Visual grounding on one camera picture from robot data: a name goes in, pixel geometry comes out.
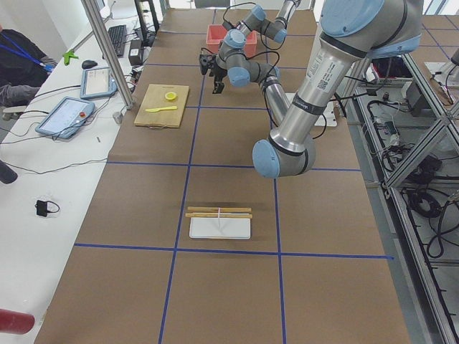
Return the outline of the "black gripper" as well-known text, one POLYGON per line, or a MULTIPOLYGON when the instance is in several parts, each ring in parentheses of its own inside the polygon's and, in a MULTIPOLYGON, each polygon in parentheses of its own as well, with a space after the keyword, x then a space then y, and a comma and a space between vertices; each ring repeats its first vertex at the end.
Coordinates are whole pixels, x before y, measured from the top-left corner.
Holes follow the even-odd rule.
POLYGON ((221 94, 224 89, 223 80, 227 76, 226 69, 221 68, 216 62, 211 69, 211 76, 214 78, 213 94, 221 94))

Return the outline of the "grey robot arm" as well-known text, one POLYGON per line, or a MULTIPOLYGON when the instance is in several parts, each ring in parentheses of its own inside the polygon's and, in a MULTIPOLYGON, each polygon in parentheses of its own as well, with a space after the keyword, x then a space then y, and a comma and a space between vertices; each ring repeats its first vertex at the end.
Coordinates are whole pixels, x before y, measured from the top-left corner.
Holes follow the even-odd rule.
POLYGON ((412 52, 420 44, 422 1, 325 1, 320 47, 280 124, 252 149, 255 170, 266 178, 310 170, 310 131, 353 63, 412 52))
POLYGON ((290 18, 299 7, 299 1, 284 1, 276 18, 267 19, 265 10, 254 4, 248 15, 236 25, 223 16, 223 27, 227 30, 214 54, 199 55, 201 73, 213 78, 213 93, 221 94, 224 80, 228 79, 233 87, 246 87, 256 83, 261 89, 265 107, 274 126, 282 122, 290 101, 280 83, 277 64, 262 63, 255 58, 263 54, 280 57, 279 47, 271 48, 266 40, 270 39, 283 46, 288 33, 290 18), (265 49, 253 56, 248 56, 246 46, 252 33, 260 35, 265 49))

